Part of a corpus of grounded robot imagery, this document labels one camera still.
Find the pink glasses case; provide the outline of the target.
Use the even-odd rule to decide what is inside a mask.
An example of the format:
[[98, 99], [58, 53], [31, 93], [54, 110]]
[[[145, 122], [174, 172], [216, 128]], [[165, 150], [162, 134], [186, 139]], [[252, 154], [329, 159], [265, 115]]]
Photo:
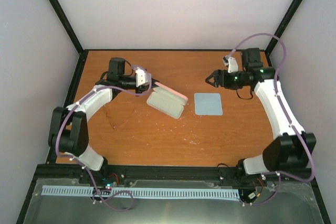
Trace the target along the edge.
[[184, 111], [184, 106], [188, 102], [188, 97], [159, 83], [155, 82], [156, 87], [149, 95], [146, 103], [150, 107], [179, 119]]

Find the light blue cleaning cloth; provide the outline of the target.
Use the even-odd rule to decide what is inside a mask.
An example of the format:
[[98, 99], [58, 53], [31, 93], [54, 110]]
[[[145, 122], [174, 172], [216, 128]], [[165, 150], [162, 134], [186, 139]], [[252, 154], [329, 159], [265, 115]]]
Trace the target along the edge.
[[196, 115], [223, 115], [222, 100], [219, 93], [195, 93], [194, 104]]

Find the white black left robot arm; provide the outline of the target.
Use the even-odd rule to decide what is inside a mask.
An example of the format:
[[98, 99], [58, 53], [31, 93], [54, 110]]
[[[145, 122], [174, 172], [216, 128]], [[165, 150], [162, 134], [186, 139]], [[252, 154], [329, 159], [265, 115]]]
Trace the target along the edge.
[[104, 167], [106, 158], [89, 145], [88, 121], [119, 93], [138, 97], [146, 95], [159, 84], [146, 69], [138, 65], [131, 65], [131, 73], [125, 74], [128, 64], [124, 58], [111, 58], [108, 70], [102, 73], [84, 97], [66, 107], [57, 107], [52, 113], [49, 146], [57, 157], [67, 157], [83, 169], [91, 170], [91, 178], [100, 184], [108, 180], [109, 170]]

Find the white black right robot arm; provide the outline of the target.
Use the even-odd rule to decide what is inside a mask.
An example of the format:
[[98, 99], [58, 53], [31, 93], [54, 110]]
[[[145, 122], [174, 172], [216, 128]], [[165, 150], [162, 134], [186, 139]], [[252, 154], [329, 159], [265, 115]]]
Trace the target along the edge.
[[238, 91], [250, 87], [250, 96], [262, 103], [272, 129], [273, 141], [262, 154], [242, 159], [237, 168], [241, 175], [265, 176], [275, 173], [300, 182], [310, 182], [316, 170], [312, 151], [317, 142], [313, 133], [307, 133], [291, 111], [281, 89], [278, 72], [265, 67], [260, 50], [249, 48], [241, 52], [242, 69], [232, 54], [223, 57], [225, 70], [215, 70], [206, 78], [213, 87]]

